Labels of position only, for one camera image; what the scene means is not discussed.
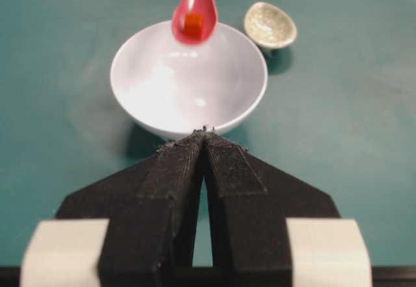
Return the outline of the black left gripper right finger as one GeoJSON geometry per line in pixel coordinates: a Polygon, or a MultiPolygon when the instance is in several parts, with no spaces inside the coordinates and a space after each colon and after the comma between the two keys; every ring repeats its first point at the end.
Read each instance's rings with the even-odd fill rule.
{"type": "Polygon", "coordinates": [[[371,286],[358,224],[325,192],[204,134],[213,262],[232,286],[371,286]]]}

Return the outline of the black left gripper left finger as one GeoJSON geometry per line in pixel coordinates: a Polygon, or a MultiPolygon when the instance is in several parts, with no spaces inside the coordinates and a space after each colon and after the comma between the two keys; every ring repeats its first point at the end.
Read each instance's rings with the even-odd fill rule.
{"type": "Polygon", "coordinates": [[[193,132],[67,195],[37,225],[21,286],[159,286],[192,264],[205,135],[193,132]]]}

